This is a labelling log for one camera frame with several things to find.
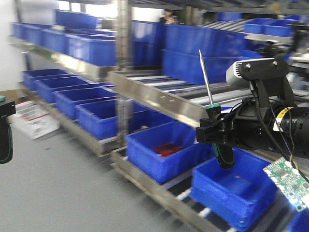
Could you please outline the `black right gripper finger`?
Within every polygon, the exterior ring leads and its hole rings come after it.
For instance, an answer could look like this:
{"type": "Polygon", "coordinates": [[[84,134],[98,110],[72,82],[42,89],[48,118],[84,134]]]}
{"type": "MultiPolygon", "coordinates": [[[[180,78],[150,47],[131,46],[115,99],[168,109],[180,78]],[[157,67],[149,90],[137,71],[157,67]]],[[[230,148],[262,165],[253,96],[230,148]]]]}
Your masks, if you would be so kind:
{"type": "Polygon", "coordinates": [[[196,139],[199,143],[224,144],[226,139],[226,125],[224,120],[202,118],[200,126],[196,127],[196,139]]]}

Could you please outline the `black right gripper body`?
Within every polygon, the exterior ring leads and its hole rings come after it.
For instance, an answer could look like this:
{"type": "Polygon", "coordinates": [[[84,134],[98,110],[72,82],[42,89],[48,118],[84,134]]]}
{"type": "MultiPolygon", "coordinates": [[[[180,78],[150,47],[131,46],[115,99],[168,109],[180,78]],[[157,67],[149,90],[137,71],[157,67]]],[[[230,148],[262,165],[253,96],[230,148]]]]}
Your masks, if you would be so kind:
{"type": "Polygon", "coordinates": [[[244,98],[241,104],[224,116],[224,145],[245,150],[277,150],[278,133],[272,129],[275,102],[261,107],[255,98],[244,98]]]}

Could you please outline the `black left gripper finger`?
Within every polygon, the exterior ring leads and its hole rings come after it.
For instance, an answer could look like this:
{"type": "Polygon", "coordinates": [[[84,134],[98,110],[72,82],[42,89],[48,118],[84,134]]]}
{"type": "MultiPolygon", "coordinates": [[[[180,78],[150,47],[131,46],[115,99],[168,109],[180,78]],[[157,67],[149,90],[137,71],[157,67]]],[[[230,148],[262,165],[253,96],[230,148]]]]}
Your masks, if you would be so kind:
{"type": "Polygon", "coordinates": [[[2,101],[0,103],[0,117],[5,118],[16,113],[15,101],[2,101]]]}

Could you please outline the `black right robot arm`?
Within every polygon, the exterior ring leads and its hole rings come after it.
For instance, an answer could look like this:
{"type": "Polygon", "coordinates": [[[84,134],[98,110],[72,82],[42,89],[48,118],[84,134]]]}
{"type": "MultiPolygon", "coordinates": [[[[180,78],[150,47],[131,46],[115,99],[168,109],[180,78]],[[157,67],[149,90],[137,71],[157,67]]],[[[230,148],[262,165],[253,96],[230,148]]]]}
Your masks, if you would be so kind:
{"type": "Polygon", "coordinates": [[[197,141],[244,150],[270,150],[307,159],[309,157],[309,109],[271,100],[269,108],[256,115],[254,99],[216,119],[201,119],[196,128],[197,141]]]}

